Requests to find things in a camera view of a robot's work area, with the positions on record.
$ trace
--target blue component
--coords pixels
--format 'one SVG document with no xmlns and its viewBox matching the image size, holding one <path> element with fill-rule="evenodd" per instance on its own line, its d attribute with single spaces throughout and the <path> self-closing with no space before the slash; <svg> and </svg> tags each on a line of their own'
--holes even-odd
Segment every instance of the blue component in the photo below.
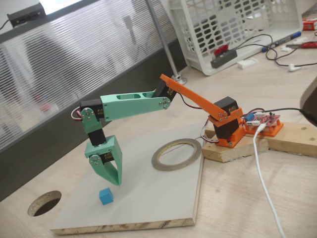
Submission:
<svg viewBox="0 0 317 238">
<path fill-rule="evenodd" d="M 103 205 L 113 202 L 113 194 L 110 188 L 99 191 L 99 199 Z"/>
<path fill-rule="evenodd" d="M 245 117 L 245 120 L 246 120 L 246 121 L 251 121 L 251 120 L 253 120 L 254 118 L 255 118 L 254 113 L 250 113 L 249 115 L 247 115 L 247 116 Z"/>
<path fill-rule="evenodd" d="M 295 34 L 293 34 L 292 38 L 296 38 L 296 37 L 300 37 L 302 35 L 302 33 L 299 31 L 299 32 L 296 32 Z"/>
</svg>

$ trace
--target blue cube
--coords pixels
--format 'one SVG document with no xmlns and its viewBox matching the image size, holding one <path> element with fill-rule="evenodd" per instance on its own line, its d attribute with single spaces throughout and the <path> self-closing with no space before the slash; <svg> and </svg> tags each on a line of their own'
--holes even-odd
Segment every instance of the blue cube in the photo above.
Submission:
<svg viewBox="0 0 317 238">
<path fill-rule="evenodd" d="M 103 205 L 113 202 L 113 194 L 110 188 L 99 191 L 99 199 Z"/>
</svg>

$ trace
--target white cable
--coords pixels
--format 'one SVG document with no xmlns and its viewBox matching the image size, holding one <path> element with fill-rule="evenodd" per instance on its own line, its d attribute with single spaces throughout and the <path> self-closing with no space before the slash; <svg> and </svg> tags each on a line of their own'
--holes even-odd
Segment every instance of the white cable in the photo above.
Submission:
<svg viewBox="0 0 317 238">
<path fill-rule="evenodd" d="M 75 118 L 75 117 L 74 117 L 74 113 L 75 113 L 76 111 L 78 111 L 79 109 L 80 109 L 80 107 L 77 107 L 77 108 L 75 108 L 75 109 L 71 112 L 70 116 L 71 116 L 71 118 L 72 118 L 73 120 L 83 120 L 82 118 Z"/>
<path fill-rule="evenodd" d="M 266 185 L 265 185 L 265 183 L 264 183 L 264 180 L 263 180 L 263 177 L 262 177 L 262 173 L 261 173 L 261 171 L 260 171 L 260 164 L 259 164 L 259 157 L 258 157 L 258 150 L 257 150 L 256 138 L 257 138 L 257 135 L 258 135 L 265 127 L 266 127 L 266 124 L 265 124 L 265 123 L 262 123 L 262 124 L 258 127 L 258 129 L 257 129 L 257 131 L 256 131 L 256 133 L 255 133 L 255 135 L 254 135 L 254 137 L 253 137 L 254 153 L 255 153 L 255 156 L 256 156 L 256 162 L 257 162 L 257 168 L 258 168 L 258 173 L 259 173 L 260 181 L 261 181 L 261 183 L 262 183 L 263 190 L 264 190 L 264 193 L 265 193 L 265 195 L 266 195 L 267 201 L 268 201 L 268 203 L 269 203 L 269 205 L 270 205 L 270 207 L 271 207 L 271 209 L 272 209 L 272 212 L 273 212 L 273 215 L 274 215 L 274 218 L 275 218 L 275 221 L 276 221 L 276 225 L 277 225 L 278 231 L 279 231 L 279 233 L 281 234 L 281 237 L 282 237 L 282 238 L 286 238 L 286 235 L 285 235 L 285 233 L 284 233 L 284 231 L 283 231 L 283 228 L 282 228 L 282 226 L 281 226 L 281 223 L 280 223 L 280 221 L 279 221 L 277 212 L 276 212 L 276 210 L 275 210 L 275 208 L 274 208 L 274 205 L 273 205 L 273 203 L 272 203 L 272 200 L 271 200 L 271 198 L 270 198 L 270 196 L 269 196 L 269 194 L 268 194 L 268 190 L 267 190 Z"/>
</svg>

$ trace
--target desk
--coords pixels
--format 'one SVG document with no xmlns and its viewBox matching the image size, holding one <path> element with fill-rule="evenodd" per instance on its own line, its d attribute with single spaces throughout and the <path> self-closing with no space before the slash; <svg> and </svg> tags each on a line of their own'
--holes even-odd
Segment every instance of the desk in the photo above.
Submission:
<svg viewBox="0 0 317 238">
<path fill-rule="evenodd" d="M 306 32 L 304 35 L 308 36 L 309 40 L 313 38 L 312 32 Z M 186 86 L 211 102 L 230 96 L 245 112 L 256 107 L 299 107 L 302 93 L 317 76 L 317 66 L 289 73 L 287 68 L 278 67 L 274 62 L 266 60 L 264 54 L 254 57 L 259 60 L 255 66 L 240 70 L 234 65 L 210 77 L 187 68 L 183 73 L 188 78 Z M 307 49 L 298 50 L 281 59 L 283 63 L 315 61 L 316 51 Z M 281 111 L 280 114 L 283 121 L 307 123 L 297 111 Z M 120 141 L 203 122 L 206 118 L 204 111 L 185 106 L 180 97 L 176 96 L 169 110 L 113 121 L 104 131 L 106 135 L 115 134 Z M 0 203 L 0 237 L 55 237 L 50 228 L 61 207 L 90 166 L 84 156 L 85 145 L 86 142 L 77 146 Z M 288 237 L 317 237 L 317 160 L 269 151 L 260 154 L 260 164 Z M 30 217 L 27 214 L 30 204 L 52 190 L 61 192 L 60 202 L 49 212 Z M 195 226 L 67 236 L 80 237 L 278 238 L 279 233 L 260 184 L 255 159 L 249 156 L 225 164 L 205 160 Z"/>
</svg>

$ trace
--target electronic circuit board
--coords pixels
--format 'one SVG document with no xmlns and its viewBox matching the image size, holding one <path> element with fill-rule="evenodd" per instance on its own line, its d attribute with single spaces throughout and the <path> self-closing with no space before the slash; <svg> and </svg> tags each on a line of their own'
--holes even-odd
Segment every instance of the electronic circuit board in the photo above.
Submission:
<svg viewBox="0 0 317 238">
<path fill-rule="evenodd" d="M 280 115 L 265 115 L 265 116 L 260 116 L 256 115 L 252 121 L 259 120 L 261 123 L 266 123 L 266 126 L 273 126 L 276 121 L 280 118 Z"/>
</svg>

